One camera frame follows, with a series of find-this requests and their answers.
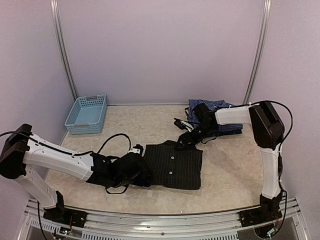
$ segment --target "black folded shirt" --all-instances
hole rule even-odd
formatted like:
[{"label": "black folded shirt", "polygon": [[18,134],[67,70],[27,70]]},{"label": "black folded shirt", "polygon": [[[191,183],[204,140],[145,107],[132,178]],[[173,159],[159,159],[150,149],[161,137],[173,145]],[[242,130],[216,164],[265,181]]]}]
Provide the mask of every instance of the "black folded shirt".
[{"label": "black folded shirt", "polygon": [[198,190],[201,187],[202,150],[175,151],[175,141],[147,145],[144,159],[153,170],[151,185]]}]

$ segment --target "silver metal strip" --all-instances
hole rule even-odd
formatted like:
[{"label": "silver metal strip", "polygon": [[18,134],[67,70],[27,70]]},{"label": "silver metal strip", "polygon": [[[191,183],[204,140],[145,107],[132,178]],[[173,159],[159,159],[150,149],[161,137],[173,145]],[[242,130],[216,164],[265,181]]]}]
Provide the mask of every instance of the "silver metal strip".
[{"label": "silver metal strip", "polygon": [[61,55],[63,67],[65,70],[68,85],[72,94],[72,98],[75,101],[78,97],[78,91],[77,91],[77,87],[75,85],[75,81],[72,76],[70,65],[69,65],[68,55],[67,55],[65,41],[64,41],[64,35],[61,27],[58,0],[50,0],[50,5],[51,5],[52,18],[53,18],[53,23],[55,28],[55,34],[56,34],[58,46],[60,49],[60,55]]},{"label": "silver metal strip", "polygon": [[[239,212],[245,209],[256,208],[247,207],[236,210],[184,214],[184,215],[142,215],[129,213],[115,213],[70,207],[88,213],[84,228],[73,227],[72,229],[82,233],[82,238],[78,239],[118,239],[118,240],[139,240],[139,239],[228,239],[235,233],[252,229],[253,226],[241,227]],[[282,213],[285,208],[285,201],[280,204]],[[297,216],[300,213],[298,203],[295,198],[288,199],[286,218]],[[26,216],[38,222],[37,202],[30,199],[25,209]],[[46,219],[41,220],[45,228],[54,229],[59,223]]]},{"label": "silver metal strip", "polygon": [[246,93],[244,96],[243,104],[248,104],[252,95],[252,91],[254,89],[256,77],[259,70],[259,65],[262,57],[262,53],[264,50],[266,35],[267,35],[267,29],[268,29],[268,23],[269,23],[269,16],[270,16],[270,10],[271,10],[271,0],[264,0],[264,9],[263,9],[263,15],[262,15],[262,22],[260,27],[260,33],[259,33],[259,39],[258,39],[258,45],[255,52],[253,67],[250,74],[250,80],[248,87],[246,89]]}]

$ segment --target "white wall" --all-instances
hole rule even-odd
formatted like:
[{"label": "white wall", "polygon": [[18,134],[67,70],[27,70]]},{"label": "white wall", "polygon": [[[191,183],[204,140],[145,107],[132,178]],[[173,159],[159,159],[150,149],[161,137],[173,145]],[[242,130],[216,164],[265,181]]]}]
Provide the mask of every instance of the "white wall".
[{"label": "white wall", "polygon": [[59,1],[81,96],[109,104],[241,103],[264,0]]},{"label": "white wall", "polygon": [[[253,102],[264,99],[292,110],[294,127],[283,146],[283,183],[297,198],[316,240],[320,236],[320,1],[272,1],[252,96]],[[289,126],[289,117],[285,122]]]},{"label": "white wall", "polygon": [[[50,1],[2,0],[0,9],[0,133],[28,123],[34,133],[58,144],[73,100]],[[0,139],[0,149],[5,139]],[[0,193],[0,239],[12,240],[29,194],[2,176]]]}]

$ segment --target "blue plastic basket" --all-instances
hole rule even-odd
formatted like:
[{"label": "blue plastic basket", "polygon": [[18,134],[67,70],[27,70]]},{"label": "blue plastic basket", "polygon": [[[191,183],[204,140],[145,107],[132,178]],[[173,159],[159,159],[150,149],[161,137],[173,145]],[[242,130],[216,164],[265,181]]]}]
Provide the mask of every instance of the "blue plastic basket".
[{"label": "blue plastic basket", "polygon": [[78,97],[65,121],[70,134],[98,134],[107,110],[106,95]]}]

